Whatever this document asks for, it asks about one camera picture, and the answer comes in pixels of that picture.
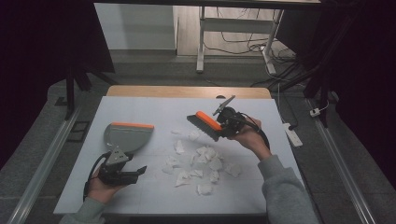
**power adapter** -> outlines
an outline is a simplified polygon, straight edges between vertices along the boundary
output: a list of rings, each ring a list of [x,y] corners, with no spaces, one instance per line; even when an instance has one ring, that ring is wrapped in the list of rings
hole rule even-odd
[[[320,110],[319,110],[318,108],[313,109],[313,110],[310,110],[310,111],[309,111],[309,114],[311,115],[312,118],[313,118],[313,117],[316,117],[317,115],[320,114]]]

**white desk leg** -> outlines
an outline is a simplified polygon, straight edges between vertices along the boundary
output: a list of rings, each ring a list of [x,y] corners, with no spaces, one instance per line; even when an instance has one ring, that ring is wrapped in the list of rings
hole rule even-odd
[[[200,7],[200,34],[197,57],[197,73],[204,72],[204,29],[205,29],[205,7]]]
[[[274,42],[277,26],[279,25],[282,13],[283,13],[283,10],[280,10],[279,13],[276,15],[274,24],[271,29],[271,33],[268,36],[267,45],[265,46],[264,50],[262,51],[262,56],[264,57],[265,64],[267,66],[267,69],[268,69],[268,72],[270,73],[270,75],[276,74],[276,70],[275,70],[274,65],[271,61],[270,50],[271,50],[272,43]]]

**gray sleeve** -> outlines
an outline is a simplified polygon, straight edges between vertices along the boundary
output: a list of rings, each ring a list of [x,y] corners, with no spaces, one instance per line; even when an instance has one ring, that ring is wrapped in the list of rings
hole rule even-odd
[[[65,215],[60,223],[61,224],[84,224],[84,223],[98,223],[104,224],[105,219],[101,217],[103,211],[105,210],[105,205],[99,203],[98,201],[86,198],[84,204],[79,208],[78,212],[75,214]]]
[[[318,223],[309,196],[291,168],[284,168],[277,155],[260,161],[264,177],[262,193],[271,224]]]

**power strip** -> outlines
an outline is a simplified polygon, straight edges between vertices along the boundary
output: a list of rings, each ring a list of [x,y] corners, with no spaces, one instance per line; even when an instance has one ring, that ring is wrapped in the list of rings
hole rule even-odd
[[[294,130],[289,130],[289,123],[284,123],[283,127],[285,128],[285,132],[288,135],[289,140],[291,141],[291,144],[294,147],[300,147],[303,145],[303,142],[301,142],[300,138],[298,137],[297,133]]]

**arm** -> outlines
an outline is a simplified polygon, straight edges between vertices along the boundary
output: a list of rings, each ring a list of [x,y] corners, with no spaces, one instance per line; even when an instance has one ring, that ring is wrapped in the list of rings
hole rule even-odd
[[[61,224],[84,224],[97,223],[104,224],[105,219],[101,217],[105,206],[110,202],[113,195],[125,186],[110,187],[105,185],[97,175],[99,170],[93,174],[90,182],[90,190],[84,204],[75,214],[65,215],[61,219]]]
[[[262,125],[257,119],[251,121]],[[283,167],[277,155],[272,155],[258,133],[246,125],[230,139],[250,149],[260,160],[258,166],[264,178],[262,193],[267,201],[270,223],[318,223],[309,196],[300,180],[291,168]]]

